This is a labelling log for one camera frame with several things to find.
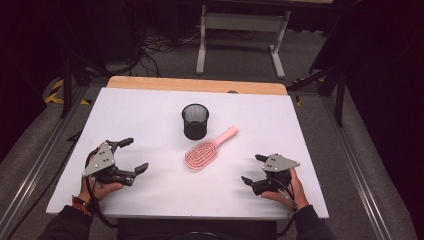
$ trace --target gray carpet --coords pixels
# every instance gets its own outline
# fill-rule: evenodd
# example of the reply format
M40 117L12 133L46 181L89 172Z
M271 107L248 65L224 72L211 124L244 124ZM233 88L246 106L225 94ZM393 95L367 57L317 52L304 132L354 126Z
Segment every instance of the gray carpet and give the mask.
M272 41L273 37L270 34L257 34L252 40L240 40L233 34L214 33L208 40L205 73L202 76L195 74L198 48L195 42L183 45L170 53L157 53L152 57L156 60L162 76L170 78L274 82L287 86L298 77L308 76L310 64L325 38L319 33L288 31L280 50L286 78L280 80L275 75L267 50L267 42ZM239 47L229 47L219 42L219 39L231 39ZM244 46L251 43L254 43L255 47ZM149 63L146 59L142 59L142 62L149 68L154 68L152 62ZM119 68L119 65L110 66L110 68ZM132 74L147 75L140 66L137 66ZM105 85L102 80L104 79L97 79L97 83L90 86L85 99L95 100L100 87ZM295 101L294 105L328 207L330 218L326 220L326 224L338 239L378 239L347 167L346 154L332 125L332 116L326 114L323 99L310 94L315 87L312 84L299 93L292 94L299 95L301 99L301 107L297 107ZM343 131L351 143L360 169L375 196L392 239L417 239L409 213L387 176L349 94L345 99ZM92 105L78 106L23 212L44 188L49 187L49 190L12 239L36 238L52 218L45 213L47 203L54 191L54 184L47 186L48 182L72 145L67 138L83 129L91 107ZM1 163L0 180L6 183L0 186L1 213L7 210L21 182L30 171L31 163L43 149L55 124L60 121L60 113L61 105L48 104L47 109L32 123ZM278 224L281 229L285 223ZM292 227L286 239L294 239L295 234L295 228ZM116 230L107 228L95 219L90 239L116 239Z

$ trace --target dark background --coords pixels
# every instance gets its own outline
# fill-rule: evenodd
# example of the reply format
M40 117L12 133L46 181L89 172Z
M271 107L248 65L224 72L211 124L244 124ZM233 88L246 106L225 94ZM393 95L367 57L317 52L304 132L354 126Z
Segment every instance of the dark background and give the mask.
M366 20L339 21L323 48L316 68L331 66L354 46L345 69L347 86L393 183L409 209L419 239L424 238L420 202L424 173L424 98L419 71L424 68L424 28L418 1L365 1ZM199 6L152 6L139 2L5 1L0 8L0 160L46 107L42 93L61 75L69 51L103 65L128 61L145 26L154 24L177 38L198 24ZM110 24L108 15L117 19ZM162 15L173 21L163 21ZM293 12L289 28L331 32L332 16ZM364 34L358 44L355 36Z

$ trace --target white table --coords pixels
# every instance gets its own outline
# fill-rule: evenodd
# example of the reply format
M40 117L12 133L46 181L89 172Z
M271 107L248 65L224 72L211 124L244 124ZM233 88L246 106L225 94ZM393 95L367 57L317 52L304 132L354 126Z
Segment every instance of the white table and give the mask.
M200 103L210 112L205 139L230 126L239 133L224 142L217 158L194 172L184 154L198 144L183 134L182 109ZM305 193L320 218L328 218L324 198L289 96L140 89L101 90L84 131L47 207L56 214L80 190L90 151L105 140L133 137L115 153L121 170L149 162L132 187L101 202L109 217L278 220L289 218L281 204L255 196L241 176L262 180L255 154L279 153L299 161Z

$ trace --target metal frame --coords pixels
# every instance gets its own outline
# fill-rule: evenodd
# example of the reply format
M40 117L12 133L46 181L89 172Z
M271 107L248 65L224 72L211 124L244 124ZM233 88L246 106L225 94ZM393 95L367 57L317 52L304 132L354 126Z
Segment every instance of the metal frame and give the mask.
M289 17L290 11L286 11L284 16L207 13L206 6L203 5L202 15L200 17L200 46L197 56L196 74L201 75L205 71L206 29L226 29L276 32L277 38L275 44L271 45L269 48L277 76L279 78L284 78L285 73L278 52L287 28Z

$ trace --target black mesh cup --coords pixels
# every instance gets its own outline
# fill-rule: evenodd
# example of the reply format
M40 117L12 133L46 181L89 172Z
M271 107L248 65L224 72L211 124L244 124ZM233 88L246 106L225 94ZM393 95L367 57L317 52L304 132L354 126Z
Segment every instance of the black mesh cup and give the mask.
M181 114L184 120L184 135L188 139L200 140L206 136L209 111L205 106L190 104Z

